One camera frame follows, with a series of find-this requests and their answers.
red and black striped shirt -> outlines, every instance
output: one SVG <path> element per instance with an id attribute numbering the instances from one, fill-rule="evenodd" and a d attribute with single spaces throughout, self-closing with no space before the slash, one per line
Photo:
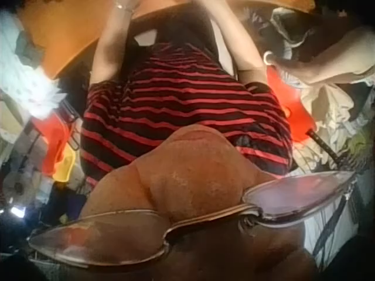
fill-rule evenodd
<path id="1" fill-rule="evenodd" d="M 90 88 L 81 162 L 95 185 L 181 127 L 220 131 L 249 161 L 276 175 L 291 164 L 291 134 L 268 86 L 242 85 L 192 45 L 158 44 L 123 83 Z"/>

eyeglasses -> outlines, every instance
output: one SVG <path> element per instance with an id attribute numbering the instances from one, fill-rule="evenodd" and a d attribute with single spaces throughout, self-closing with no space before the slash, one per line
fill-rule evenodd
<path id="1" fill-rule="evenodd" d="M 81 268 L 123 268 L 158 261 L 186 234 L 227 220 L 241 227 L 289 227 L 316 214 L 352 190 L 352 172 L 289 177 L 257 186 L 243 203 L 177 224 L 151 210 L 127 210 L 86 217 L 29 240 L 38 252 Z"/>

wooden table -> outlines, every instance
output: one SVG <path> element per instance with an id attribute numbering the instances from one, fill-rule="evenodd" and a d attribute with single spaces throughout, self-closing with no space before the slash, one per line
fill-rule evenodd
<path id="1" fill-rule="evenodd" d="M 254 2 L 233 0 L 233 2 Z M 134 20 L 161 9 L 186 2 L 186 0 L 143 0 Z M 309 12 L 315 7 L 313 0 L 259 0 Z M 54 79 L 81 52 L 100 36 L 112 0 L 28 0 L 18 16 L 30 32 L 35 45 L 45 49 L 43 68 Z"/>

glasses lens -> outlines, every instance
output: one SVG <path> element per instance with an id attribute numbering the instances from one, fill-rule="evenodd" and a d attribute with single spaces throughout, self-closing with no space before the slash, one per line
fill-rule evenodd
<path id="1" fill-rule="evenodd" d="M 262 208 L 264 216 L 282 221 L 283 216 L 307 214 L 323 207 L 346 192 L 353 181 L 353 172 L 326 172 L 306 176 L 286 177 L 249 190 L 246 203 Z"/>
<path id="2" fill-rule="evenodd" d="M 133 265 L 164 252 L 170 222 L 152 211 L 124 211 L 85 218 L 30 239 L 32 248 L 77 266 Z"/>

light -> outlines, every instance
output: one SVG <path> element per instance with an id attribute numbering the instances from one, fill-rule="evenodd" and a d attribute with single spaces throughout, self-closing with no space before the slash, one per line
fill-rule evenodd
<path id="1" fill-rule="evenodd" d="M 23 207 L 22 209 L 19 209 L 16 207 L 11 208 L 11 213 L 19 218 L 23 218 L 25 216 L 25 211 L 26 211 L 25 207 Z"/>

